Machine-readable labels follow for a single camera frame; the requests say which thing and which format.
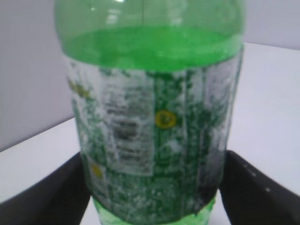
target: black holder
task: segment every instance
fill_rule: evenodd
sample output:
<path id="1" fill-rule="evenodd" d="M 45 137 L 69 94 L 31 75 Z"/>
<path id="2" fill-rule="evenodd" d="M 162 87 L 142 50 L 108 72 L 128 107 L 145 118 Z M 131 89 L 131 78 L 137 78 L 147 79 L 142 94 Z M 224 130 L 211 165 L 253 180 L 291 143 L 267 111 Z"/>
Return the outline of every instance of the black holder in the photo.
<path id="1" fill-rule="evenodd" d="M 222 201 L 232 225 L 300 225 L 300 197 L 227 151 Z M 0 225 L 79 225 L 90 199 L 80 154 L 0 204 Z"/>

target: yellow logo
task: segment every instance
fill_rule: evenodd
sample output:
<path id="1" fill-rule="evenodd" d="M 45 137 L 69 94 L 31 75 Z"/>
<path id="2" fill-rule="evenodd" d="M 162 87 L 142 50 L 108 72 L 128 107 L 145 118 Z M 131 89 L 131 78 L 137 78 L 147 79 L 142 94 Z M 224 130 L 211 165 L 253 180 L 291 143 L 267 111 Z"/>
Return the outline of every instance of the yellow logo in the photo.
<path id="1" fill-rule="evenodd" d="M 99 167 L 96 164 L 92 164 L 92 171 L 95 174 L 96 177 L 102 178 L 102 171 L 99 169 Z"/>
<path id="2" fill-rule="evenodd" d="M 161 110 L 155 116 L 155 124 L 159 128 L 169 129 L 176 125 L 176 115 L 168 110 Z"/>

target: green label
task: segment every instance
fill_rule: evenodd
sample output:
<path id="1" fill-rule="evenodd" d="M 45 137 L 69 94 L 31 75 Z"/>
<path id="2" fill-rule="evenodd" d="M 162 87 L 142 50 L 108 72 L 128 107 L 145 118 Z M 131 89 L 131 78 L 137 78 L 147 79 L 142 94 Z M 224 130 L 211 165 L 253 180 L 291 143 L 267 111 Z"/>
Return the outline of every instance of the green label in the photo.
<path id="1" fill-rule="evenodd" d="M 240 59 L 155 72 L 66 58 L 86 183 L 106 209 L 150 225 L 208 203 L 201 190 L 222 178 Z"/>

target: green liquid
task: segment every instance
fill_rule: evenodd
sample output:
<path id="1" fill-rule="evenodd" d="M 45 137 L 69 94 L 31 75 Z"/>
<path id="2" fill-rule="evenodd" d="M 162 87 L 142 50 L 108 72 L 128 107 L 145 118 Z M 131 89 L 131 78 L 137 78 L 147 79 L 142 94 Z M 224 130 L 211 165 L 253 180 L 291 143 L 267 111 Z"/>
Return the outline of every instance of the green liquid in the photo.
<path id="1" fill-rule="evenodd" d="M 132 27 L 97 30 L 63 43 L 69 57 L 105 68 L 177 71 L 203 67 L 234 56 L 240 35 L 224 36 L 196 28 Z M 169 225 L 207 225 L 214 199 L 197 215 Z M 102 225 L 129 225 L 96 199 Z"/>

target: soda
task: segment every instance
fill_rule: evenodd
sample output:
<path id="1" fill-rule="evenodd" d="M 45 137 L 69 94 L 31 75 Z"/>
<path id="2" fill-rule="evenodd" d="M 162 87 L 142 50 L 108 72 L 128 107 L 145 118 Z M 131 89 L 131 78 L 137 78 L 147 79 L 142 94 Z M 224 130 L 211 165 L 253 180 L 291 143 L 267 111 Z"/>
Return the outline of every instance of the soda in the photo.
<path id="1" fill-rule="evenodd" d="M 241 1 L 225 2 L 56 2 L 86 184 L 103 225 L 208 223 L 241 62 Z M 141 24 L 120 20 L 132 21 L 141 3 Z M 194 4 L 225 7 L 231 20 L 181 25 Z M 152 24 L 164 11 L 171 24 Z M 103 27 L 93 29 L 97 14 Z"/>

